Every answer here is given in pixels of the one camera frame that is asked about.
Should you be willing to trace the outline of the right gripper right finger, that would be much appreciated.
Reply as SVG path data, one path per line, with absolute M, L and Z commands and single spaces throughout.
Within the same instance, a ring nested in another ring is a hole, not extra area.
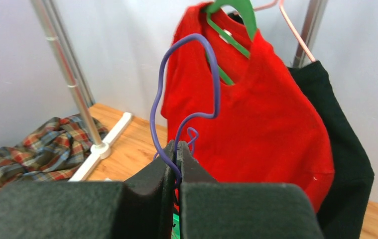
M 303 190 L 287 183 L 219 183 L 178 143 L 180 237 L 183 239 L 321 239 Z

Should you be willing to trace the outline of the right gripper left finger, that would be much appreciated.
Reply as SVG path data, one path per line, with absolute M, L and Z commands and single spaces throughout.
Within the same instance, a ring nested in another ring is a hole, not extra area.
M 13 182 L 0 191 L 0 239 L 169 239 L 173 186 L 160 158 L 124 182 Z

